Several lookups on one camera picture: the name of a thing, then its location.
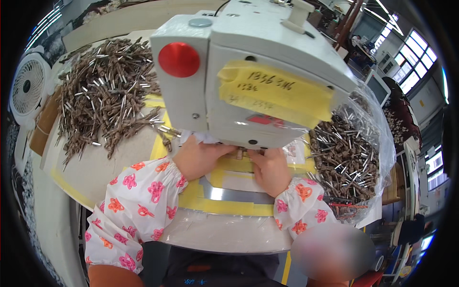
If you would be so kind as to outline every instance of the paper label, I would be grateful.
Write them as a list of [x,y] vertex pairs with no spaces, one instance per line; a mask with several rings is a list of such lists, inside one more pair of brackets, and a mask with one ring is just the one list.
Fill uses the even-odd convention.
[[331,119],[333,91],[311,80],[251,61],[230,61],[218,77],[230,105],[310,128]]

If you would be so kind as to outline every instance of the black cable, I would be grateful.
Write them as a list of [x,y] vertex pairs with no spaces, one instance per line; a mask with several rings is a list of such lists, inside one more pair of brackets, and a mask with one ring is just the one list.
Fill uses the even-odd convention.
[[220,9],[222,9],[222,7],[225,6],[225,4],[228,4],[228,2],[230,2],[230,1],[231,1],[231,0],[228,0],[228,1],[226,1],[225,3],[223,3],[222,5],[220,5],[220,7],[215,11],[215,14],[214,14],[213,16],[216,17],[218,11],[220,11]]

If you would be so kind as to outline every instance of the white sewing machine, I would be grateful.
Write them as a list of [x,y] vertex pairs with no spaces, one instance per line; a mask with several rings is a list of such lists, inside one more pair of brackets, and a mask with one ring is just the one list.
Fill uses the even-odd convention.
[[256,61],[332,89],[330,111],[347,98],[357,85],[354,75],[305,21],[314,7],[292,3],[293,9],[269,0],[232,0],[217,17],[213,11],[176,15],[151,36],[173,127],[251,149],[282,147],[314,128],[267,124],[267,116],[221,100],[217,74],[231,60]]

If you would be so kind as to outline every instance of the red knob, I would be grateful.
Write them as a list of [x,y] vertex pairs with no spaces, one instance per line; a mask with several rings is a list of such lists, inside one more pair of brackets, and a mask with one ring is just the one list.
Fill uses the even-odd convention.
[[174,42],[165,45],[158,55],[161,68],[171,76],[186,78],[199,69],[199,54],[187,43]]

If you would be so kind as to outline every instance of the computer monitor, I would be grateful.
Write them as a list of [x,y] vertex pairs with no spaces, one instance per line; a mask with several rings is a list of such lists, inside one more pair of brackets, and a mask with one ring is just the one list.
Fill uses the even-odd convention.
[[382,107],[391,94],[391,88],[384,83],[375,70],[370,70],[367,78],[365,79],[365,83],[373,91],[376,99]]

